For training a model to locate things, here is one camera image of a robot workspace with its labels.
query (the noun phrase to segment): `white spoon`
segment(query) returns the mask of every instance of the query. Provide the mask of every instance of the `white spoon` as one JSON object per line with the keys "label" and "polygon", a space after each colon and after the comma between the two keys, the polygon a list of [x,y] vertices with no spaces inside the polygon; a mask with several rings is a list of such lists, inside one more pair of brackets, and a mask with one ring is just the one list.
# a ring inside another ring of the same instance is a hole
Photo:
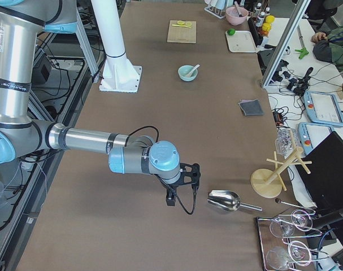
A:
{"label": "white spoon", "polygon": [[196,64],[195,66],[194,66],[194,68],[192,68],[192,70],[190,71],[190,72],[188,72],[186,75],[184,75],[185,77],[191,77],[192,76],[192,74],[193,74],[193,72],[197,69],[197,68],[199,68],[199,64]]}

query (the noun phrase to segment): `folded cloth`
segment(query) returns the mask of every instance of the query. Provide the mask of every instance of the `folded cloth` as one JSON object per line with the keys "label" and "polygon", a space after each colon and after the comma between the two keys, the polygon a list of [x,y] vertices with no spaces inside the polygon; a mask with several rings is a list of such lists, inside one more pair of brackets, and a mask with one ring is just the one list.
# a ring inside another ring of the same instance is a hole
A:
{"label": "folded cloth", "polygon": [[239,107],[243,111],[244,116],[262,116],[264,112],[260,106],[259,100],[241,100]]}

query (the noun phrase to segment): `white tray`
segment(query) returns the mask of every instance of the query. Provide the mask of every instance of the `white tray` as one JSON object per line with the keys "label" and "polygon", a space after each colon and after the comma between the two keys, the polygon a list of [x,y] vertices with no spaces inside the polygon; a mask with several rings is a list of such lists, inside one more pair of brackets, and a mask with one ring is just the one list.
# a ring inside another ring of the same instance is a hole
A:
{"label": "white tray", "polygon": [[232,53],[255,53],[257,48],[249,31],[235,31],[234,35],[229,36],[225,31],[229,51]]}

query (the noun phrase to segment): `metal scoop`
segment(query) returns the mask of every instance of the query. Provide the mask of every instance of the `metal scoop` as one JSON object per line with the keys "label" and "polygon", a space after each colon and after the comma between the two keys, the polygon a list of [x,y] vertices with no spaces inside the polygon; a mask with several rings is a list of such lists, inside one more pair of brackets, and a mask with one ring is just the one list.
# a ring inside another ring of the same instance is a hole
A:
{"label": "metal scoop", "polygon": [[211,191],[208,195],[207,202],[228,212],[237,211],[240,207],[260,212],[263,211],[262,207],[240,202],[238,194],[229,190]]}

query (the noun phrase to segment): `person's hand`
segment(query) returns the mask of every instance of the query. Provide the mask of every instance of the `person's hand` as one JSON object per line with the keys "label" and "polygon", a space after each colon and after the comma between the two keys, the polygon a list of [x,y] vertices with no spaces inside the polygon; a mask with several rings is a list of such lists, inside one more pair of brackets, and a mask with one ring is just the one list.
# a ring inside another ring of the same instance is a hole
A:
{"label": "person's hand", "polygon": [[311,42],[317,43],[321,40],[324,40],[326,37],[327,37],[326,33],[318,32],[312,36]]}

